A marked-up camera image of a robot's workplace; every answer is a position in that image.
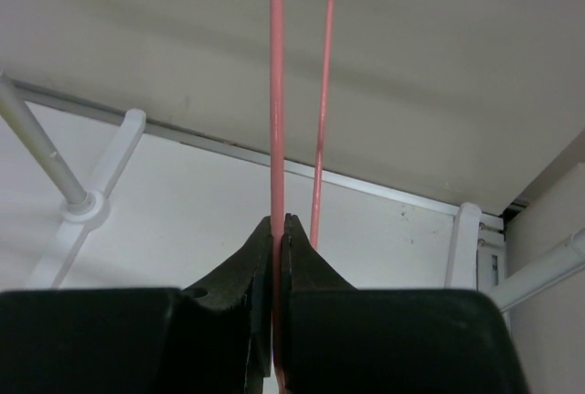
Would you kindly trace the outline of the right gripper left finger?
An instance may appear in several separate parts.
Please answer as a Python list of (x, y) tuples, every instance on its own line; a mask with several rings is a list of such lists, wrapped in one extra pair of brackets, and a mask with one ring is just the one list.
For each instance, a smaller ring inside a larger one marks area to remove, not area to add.
[(211, 349), (246, 380), (271, 374), (272, 242), (265, 217), (241, 248), (186, 288), (210, 321)]

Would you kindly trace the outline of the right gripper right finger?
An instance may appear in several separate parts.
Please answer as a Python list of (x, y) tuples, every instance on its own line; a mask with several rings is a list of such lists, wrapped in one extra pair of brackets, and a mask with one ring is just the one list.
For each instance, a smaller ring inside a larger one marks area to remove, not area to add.
[(300, 219), (284, 221), (278, 357), (286, 389), (333, 389), (346, 360), (342, 298), (356, 288), (311, 245)]

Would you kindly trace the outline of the pink wire hanger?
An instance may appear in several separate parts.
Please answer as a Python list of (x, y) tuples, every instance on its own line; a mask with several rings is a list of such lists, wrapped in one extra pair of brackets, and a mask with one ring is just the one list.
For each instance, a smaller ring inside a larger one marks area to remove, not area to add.
[[(324, 136), (329, 92), (330, 56), (335, 0), (327, 0), (324, 23), (324, 51), (321, 81), (320, 112), (314, 161), (314, 185), (310, 226), (310, 243), (318, 246)], [(278, 391), (285, 393), (285, 375), (282, 363), (281, 266), (282, 239), (285, 216), (284, 184), (284, 16), (283, 0), (270, 0), (270, 173), (271, 173), (271, 235), (272, 235), (272, 343), (273, 365)]]

